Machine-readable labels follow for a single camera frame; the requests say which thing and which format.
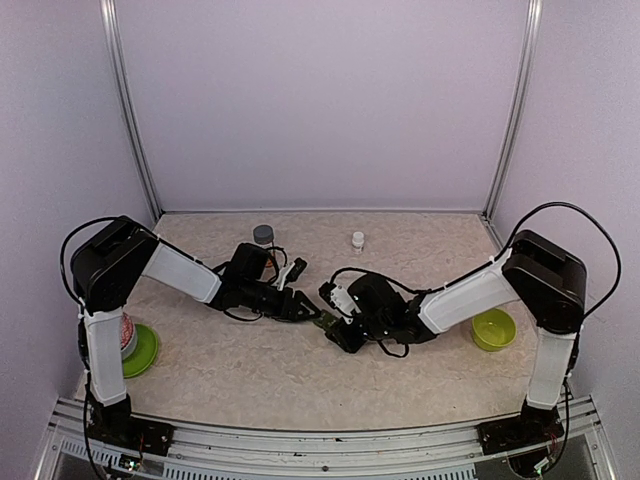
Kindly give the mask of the green weekly pill organizer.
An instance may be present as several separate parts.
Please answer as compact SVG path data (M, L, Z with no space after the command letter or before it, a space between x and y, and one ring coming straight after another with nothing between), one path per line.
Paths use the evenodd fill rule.
M341 318L333 313L321 310L320 315L313 320L313 324L322 329L323 331L329 331L341 321Z

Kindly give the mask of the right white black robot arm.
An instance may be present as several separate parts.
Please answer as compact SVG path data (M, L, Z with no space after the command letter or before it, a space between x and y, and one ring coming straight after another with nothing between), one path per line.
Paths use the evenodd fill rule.
M349 287L332 276L320 298L338 318L326 336L348 353L387 340L409 348L436 339L454 326L513 302L535 321L537 346L521 414L511 433L523 444L546 432L573 368L585 320L603 305L587 303L588 273L576 255L516 224L502 249L481 266L432 289L413 289L378 272L360 270Z

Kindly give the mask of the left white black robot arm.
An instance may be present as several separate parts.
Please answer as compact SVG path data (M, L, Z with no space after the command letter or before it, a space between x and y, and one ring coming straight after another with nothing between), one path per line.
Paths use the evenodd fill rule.
M229 260L210 267L125 215L72 230L60 247L59 271L79 313L88 436L127 445L172 430L133 415L124 378L121 324L129 306L142 312L144 294L163 307L191 301L238 322L307 322L320 310L292 286L306 266L277 246L241 243Z

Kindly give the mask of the orange pill bottle grey cap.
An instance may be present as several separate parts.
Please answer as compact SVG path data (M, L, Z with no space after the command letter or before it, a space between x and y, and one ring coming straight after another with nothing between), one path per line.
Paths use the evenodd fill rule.
M253 229L254 242L267 250L271 255L270 259L266 263L267 268L273 266L273 248L275 247L274 239L275 234L273 228L268 224L261 224Z

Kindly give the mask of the small white pill bottle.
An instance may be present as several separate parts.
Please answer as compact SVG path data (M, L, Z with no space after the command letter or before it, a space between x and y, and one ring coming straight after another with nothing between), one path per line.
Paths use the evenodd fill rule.
M362 253L365 245L364 233L361 231L354 232L351 237L351 245L356 253Z

